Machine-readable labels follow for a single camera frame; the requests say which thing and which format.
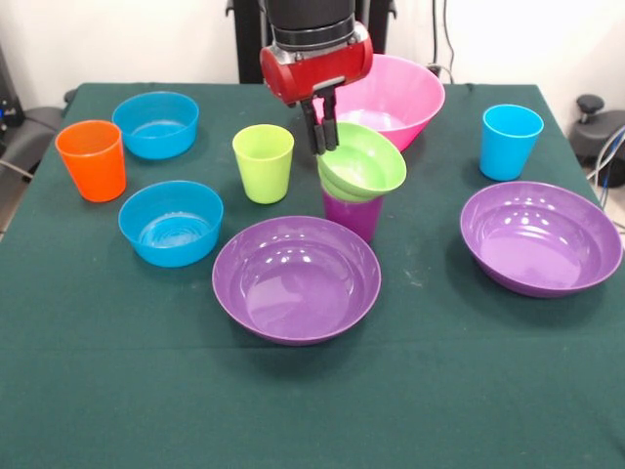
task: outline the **cup rim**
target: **cup rim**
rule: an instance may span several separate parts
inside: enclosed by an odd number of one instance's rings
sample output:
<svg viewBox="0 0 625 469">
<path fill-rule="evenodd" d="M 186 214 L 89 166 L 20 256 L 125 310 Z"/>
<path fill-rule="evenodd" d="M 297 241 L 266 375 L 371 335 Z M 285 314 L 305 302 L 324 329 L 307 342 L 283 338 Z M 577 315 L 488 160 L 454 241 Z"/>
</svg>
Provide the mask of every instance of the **cup rim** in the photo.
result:
<svg viewBox="0 0 625 469">
<path fill-rule="evenodd" d="M 252 157 L 248 156 L 247 154 L 245 154 L 244 152 L 240 151 L 240 148 L 237 150 L 236 141 L 241 138 L 241 134 L 242 133 L 244 133 L 246 131 L 258 129 L 258 128 L 261 128 L 261 127 L 270 127 L 270 128 L 278 129 L 282 133 L 286 133 L 285 135 L 287 135 L 288 139 L 289 139 L 289 147 L 288 147 L 288 149 L 285 150 L 285 151 L 281 151 L 280 154 L 277 154 L 276 156 L 272 156 L 272 157 L 269 157 L 269 158 L 263 158 L 263 159 L 252 158 Z M 283 157 L 285 154 L 288 154 L 289 151 L 292 151 L 294 146 L 295 146 L 295 138 L 293 137 L 293 134 L 288 129 L 285 129 L 282 126 L 275 125 L 275 124 L 254 124 L 254 125 L 248 125 L 247 127 L 244 127 L 241 130 L 239 130 L 234 135 L 234 137 L 232 137 L 232 149 L 234 150 L 234 153 L 238 157 L 243 158 L 243 159 L 245 159 L 247 161 L 259 161 L 259 162 L 276 161 L 277 159 L 280 159 L 281 157 Z"/>
<path fill-rule="evenodd" d="M 84 125 L 93 125 L 93 124 L 104 124 L 107 127 L 112 127 L 114 130 L 116 130 L 117 138 L 115 139 L 115 142 L 113 142 L 110 146 L 106 147 L 105 149 L 99 149 L 98 151 L 92 151 L 91 153 L 72 153 L 71 151 L 61 150 L 61 148 L 59 147 L 59 139 L 61 138 L 62 135 L 65 134 L 65 132 L 75 129 L 77 127 L 82 127 Z M 96 156 L 98 154 L 105 153 L 115 148 L 115 146 L 119 145 L 119 143 L 121 142 L 121 139 L 122 139 L 121 129 L 117 125 L 115 125 L 113 122 L 110 122 L 109 120 L 103 120 L 103 119 L 87 119 L 87 120 L 80 120 L 78 122 L 74 122 L 73 124 L 70 124 L 64 129 L 62 129 L 57 135 L 57 137 L 55 138 L 55 148 L 61 155 L 71 156 L 75 158 L 86 158 L 86 157 Z"/>
<path fill-rule="evenodd" d="M 515 107 L 517 109 L 522 109 L 524 111 L 526 111 L 527 113 L 532 114 L 534 117 L 538 118 L 538 121 L 540 122 L 540 127 L 537 131 L 532 132 L 530 134 L 523 134 L 523 135 L 517 135 L 517 134 L 508 134 L 506 132 L 502 132 L 500 130 L 495 129 L 493 126 L 491 126 L 487 120 L 486 120 L 486 116 L 488 115 L 489 112 L 491 112 L 494 109 L 497 109 L 499 107 Z M 545 121 L 543 120 L 543 118 L 540 116 L 540 114 L 538 112 L 536 112 L 533 109 L 530 109 L 529 107 L 525 107 L 525 106 L 521 106 L 521 105 L 512 105 L 512 104 L 501 104 L 501 105 L 495 105 L 495 106 L 491 106 L 489 107 L 487 110 L 485 110 L 483 112 L 483 114 L 481 115 L 481 121 L 483 122 L 483 124 L 488 127 L 490 130 L 492 130 L 493 132 L 495 132 L 496 134 L 502 135 L 504 137 L 509 137 L 511 139 L 528 139 L 531 137 L 536 137 L 537 135 L 540 135 L 540 133 L 543 131 L 543 129 L 545 128 Z"/>
</svg>

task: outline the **black stand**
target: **black stand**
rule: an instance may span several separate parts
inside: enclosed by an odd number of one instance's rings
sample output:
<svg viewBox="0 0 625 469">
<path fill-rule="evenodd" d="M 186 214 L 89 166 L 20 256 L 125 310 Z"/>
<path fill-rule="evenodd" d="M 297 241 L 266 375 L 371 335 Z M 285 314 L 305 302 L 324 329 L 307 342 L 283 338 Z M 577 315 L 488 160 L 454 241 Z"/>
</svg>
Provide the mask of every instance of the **black stand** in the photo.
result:
<svg viewBox="0 0 625 469">
<path fill-rule="evenodd" d="M 230 11 L 234 12 L 239 82 L 263 83 L 259 57 L 261 49 L 273 40 L 270 24 L 261 12 L 258 0 L 228 0 L 226 15 Z M 367 12 L 368 21 L 363 21 Z M 368 22 L 367 30 L 376 54 L 386 51 L 389 14 L 397 15 L 393 0 L 356 0 L 356 20 L 365 26 Z"/>
</svg>

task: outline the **purple bowl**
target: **purple bowl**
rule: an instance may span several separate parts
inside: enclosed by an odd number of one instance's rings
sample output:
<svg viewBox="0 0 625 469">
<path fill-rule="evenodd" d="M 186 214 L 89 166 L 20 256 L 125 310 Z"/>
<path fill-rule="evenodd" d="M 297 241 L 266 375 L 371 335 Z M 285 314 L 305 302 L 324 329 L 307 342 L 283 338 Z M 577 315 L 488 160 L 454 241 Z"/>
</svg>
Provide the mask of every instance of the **purple bowl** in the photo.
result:
<svg viewBox="0 0 625 469">
<path fill-rule="evenodd" d="M 623 257 L 618 231 L 597 205 L 548 184 L 482 189 L 465 204 L 460 229 L 484 271 L 527 296 L 555 298 L 597 285 Z"/>
<path fill-rule="evenodd" d="M 310 345 L 345 332 L 371 309 L 381 283 L 367 243 L 315 217 L 253 225 L 224 246 L 213 267 L 213 289 L 228 314 L 284 345 Z"/>
</svg>

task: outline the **purple cup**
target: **purple cup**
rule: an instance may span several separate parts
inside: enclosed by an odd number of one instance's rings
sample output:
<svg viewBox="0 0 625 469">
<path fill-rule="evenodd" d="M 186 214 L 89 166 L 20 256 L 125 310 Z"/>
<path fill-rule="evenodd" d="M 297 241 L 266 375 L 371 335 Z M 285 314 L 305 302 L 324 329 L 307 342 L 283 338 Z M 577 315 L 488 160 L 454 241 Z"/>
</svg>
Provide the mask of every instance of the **purple cup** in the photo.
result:
<svg viewBox="0 0 625 469">
<path fill-rule="evenodd" d="M 352 230 L 366 242 L 371 241 L 378 226 L 384 197 L 376 197 L 366 202 L 347 202 L 330 195 L 321 187 L 325 218 Z"/>
</svg>

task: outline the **blue bowl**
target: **blue bowl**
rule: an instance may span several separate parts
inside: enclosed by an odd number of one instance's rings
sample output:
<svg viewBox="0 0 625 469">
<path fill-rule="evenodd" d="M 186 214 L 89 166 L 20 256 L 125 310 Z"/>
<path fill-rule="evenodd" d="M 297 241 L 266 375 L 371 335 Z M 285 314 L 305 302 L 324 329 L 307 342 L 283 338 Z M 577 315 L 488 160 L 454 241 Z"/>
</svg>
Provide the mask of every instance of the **blue bowl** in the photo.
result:
<svg viewBox="0 0 625 469">
<path fill-rule="evenodd" d="M 124 145 L 145 159 L 166 159 L 187 151 L 195 142 L 199 106 L 180 93 L 156 91 L 137 95 L 117 107 L 112 121 Z"/>
<path fill-rule="evenodd" d="M 219 195 L 202 184 L 169 181 L 134 193 L 119 211 L 119 229 L 143 259 L 183 267 L 215 247 L 224 219 Z"/>
</svg>

